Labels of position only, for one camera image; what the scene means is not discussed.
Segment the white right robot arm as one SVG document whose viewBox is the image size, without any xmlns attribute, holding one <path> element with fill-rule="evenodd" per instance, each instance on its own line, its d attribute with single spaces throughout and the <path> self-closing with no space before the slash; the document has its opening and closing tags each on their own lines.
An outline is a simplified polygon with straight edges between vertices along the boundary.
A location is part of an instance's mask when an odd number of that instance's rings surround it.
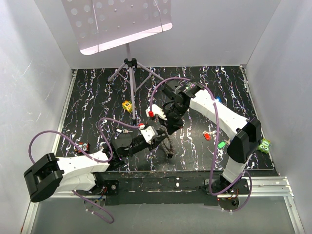
<svg viewBox="0 0 312 234">
<path fill-rule="evenodd" d="M 230 138 L 226 167 L 220 178 L 209 185 L 213 194 L 233 193 L 251 155 L 261 143 L 260 121 L 256 117 L 248 120 L 235 113 L 215 99 L 206 86 L 197 82 L 188 81 L 182 85 L 173 79 L 164 85 L 163 92 L 171 100 L 169 108 L 162 108 L 164 119 L 161 124 L 168 134 L 183 128 L 182 117 L 188 109 L 193 109 L 213 121 L 217 130 L 222 130 Z"/>
</svg>

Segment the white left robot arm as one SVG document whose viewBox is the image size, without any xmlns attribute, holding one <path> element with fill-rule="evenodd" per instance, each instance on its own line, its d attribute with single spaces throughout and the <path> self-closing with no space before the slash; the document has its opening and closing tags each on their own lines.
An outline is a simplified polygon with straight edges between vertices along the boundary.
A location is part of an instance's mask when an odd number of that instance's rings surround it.
<svg viewBox="0 0 312 234">
<path fill-rule="evenodd" d="M 104 184 L 97 179 L 97 173 L 114 170 L 123 164 L 123 157 L 149 149 L 157 148 L 167 138 L 165 130 L 147 127 L 132 137 L 121 133 L 110 145 L 89 156 L 56 157 L 54 153 L 45 154 L 24 172 L 30 200 L 41 202 L 55 193 L 71 190 L 90 191 L 98 195 Z"/>
</svg>

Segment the red tagged key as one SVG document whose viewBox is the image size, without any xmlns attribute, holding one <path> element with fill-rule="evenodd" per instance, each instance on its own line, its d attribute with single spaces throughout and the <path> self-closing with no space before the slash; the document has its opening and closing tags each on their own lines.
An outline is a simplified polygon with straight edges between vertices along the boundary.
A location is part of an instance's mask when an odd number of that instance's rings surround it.
<svg viewBox="0 0 312 234">
<path fill-rule="evenodd" d="M 203 136 L 204 136 L 204 138 L 205 138 L 207 141 L 210 141 L 210 140 L 211 140 L 211 136 L 210 136 L 210 133 L 209 133 L 209 132 L 204 131 L 204 132 L 203 132 Z"/>
</svg>

